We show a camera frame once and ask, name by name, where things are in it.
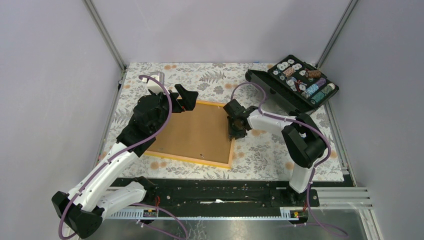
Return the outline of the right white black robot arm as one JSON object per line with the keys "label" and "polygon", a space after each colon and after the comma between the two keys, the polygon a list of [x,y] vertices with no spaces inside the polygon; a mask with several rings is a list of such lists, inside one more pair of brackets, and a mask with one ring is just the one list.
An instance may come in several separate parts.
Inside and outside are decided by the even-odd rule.
{"label": "right white black robot arm", "polygon": [[294,161],[291,189],[287,191],[287,201],[293,206],[301,205],[306,199],[306,190],[312,182],[313,167],[330,146],[308,114],[283,116],[261,110],[257,106],[245,108],[236,99],[223,107],[227,113],[228,138],[244,138],[248,131],[265,131],[281,137],[289,156]]}

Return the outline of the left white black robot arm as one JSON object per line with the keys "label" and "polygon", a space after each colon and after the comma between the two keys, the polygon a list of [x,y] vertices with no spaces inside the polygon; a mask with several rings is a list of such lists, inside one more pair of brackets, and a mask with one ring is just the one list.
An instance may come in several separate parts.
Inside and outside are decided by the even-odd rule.
{"label": "left white black robot arm", "polygon": [[143,176],[133,178],[113,193],[107,194],[106,190],[154,143],[172,113],[194,110],[198,92],[186,90],[181,84],[176,84],[175,89],[177,91],[172,92],[150,87],[149,94],[138,100],[128,125],[118,135],[108,155],[74,188],[53,195],[51,201],[60,218],[60,239],[66,239],[64,225],[85,239],[106,217],[135,203],[148,206],[154,202],[155,184]]}

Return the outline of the floral patterned table mat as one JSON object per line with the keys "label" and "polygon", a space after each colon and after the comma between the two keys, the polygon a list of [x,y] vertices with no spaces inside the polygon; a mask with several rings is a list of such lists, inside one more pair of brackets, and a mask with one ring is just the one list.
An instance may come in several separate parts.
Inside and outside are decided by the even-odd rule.
{"label": "floral patterned table mat", "polygon": [[[263,96],[254,86],[245,83],[246,71],[266,71],[270,67],[269,63],[130,63],[100,157],[109,152],[127,125],[138,99],[148,93],[140,75],[160,71],[170,90],[175,84],[181,84],[187,90],[197,91],[199,100],[223,104],[234,94],[241,105],[249,107],[256,106]],[[282,138],[262,130],[251,130],[246,137],[235,141],[230,169],[143,155],[121,175],[124,178],[287,181],[293,169],[294,162]]]}

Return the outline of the black poker chip case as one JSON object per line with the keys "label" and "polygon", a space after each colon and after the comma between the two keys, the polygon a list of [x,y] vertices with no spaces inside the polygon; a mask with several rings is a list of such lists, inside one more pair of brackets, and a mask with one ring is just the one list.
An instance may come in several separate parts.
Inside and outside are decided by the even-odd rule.
{"label": "black poker chip case", "polygon": [[[290,116],[298,116],[312,114],[339,90],[339,87],[322,72],[320,78],[325,78],[326,84],[317,89],[314,83],[320,78],[306,78],[305,72],[308,70],[319,69],[290,54],[266,71],[248,69],[245,79],[261,86],[267,97],[275,101]],[[312,104],[311,98],[330,83],[335,84],[335,89],[320,103]]]}

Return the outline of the brown poker chip stack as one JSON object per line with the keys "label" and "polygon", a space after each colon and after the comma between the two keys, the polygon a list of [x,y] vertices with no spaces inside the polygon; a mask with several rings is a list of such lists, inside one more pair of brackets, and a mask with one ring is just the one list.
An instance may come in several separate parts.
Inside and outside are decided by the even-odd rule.
{"label": "brown poker chip stack", "polygon": [[322,76],[320,70],[307,70],[304,74],[307,79],[319,79]]}

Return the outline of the purple poker chip stack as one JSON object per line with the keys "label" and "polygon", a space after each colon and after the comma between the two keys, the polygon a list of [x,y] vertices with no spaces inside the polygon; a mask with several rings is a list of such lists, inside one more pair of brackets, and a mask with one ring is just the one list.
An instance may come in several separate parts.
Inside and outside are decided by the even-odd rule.
{"label": "purple poker chip stack", "polygon": [[327,80],[323,77],[321,77],[319,80],[317,80],[313,85],[317,87],[317,89],[321,88],[327,83]]}

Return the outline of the teal poker chip stack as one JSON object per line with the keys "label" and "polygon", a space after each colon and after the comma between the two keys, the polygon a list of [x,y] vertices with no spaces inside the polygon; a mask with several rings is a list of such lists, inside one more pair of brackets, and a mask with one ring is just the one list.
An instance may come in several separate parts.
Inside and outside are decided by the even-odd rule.
{"label": "teal poker chip stack", "polygon": [[320,103],[330,92],[332,92],[336,88],[336,85],[334,83],[327,84],[321,91],[319,91],[317,94],[315,94],[310,102],[313,105],[316,105]]}

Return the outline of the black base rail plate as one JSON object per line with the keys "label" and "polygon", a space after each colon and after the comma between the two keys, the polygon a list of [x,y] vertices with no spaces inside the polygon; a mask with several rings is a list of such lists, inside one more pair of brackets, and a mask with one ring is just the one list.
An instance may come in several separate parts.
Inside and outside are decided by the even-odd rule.
{"label": "black base rail plate", "polygon": [[278,217],[281,208],[304,212],[320,206],[316,190],[297,193],[288,181],[119,177],[112,187],[125,187],[134,181],[146,188],[142,204],[163,208],[180,218]]}

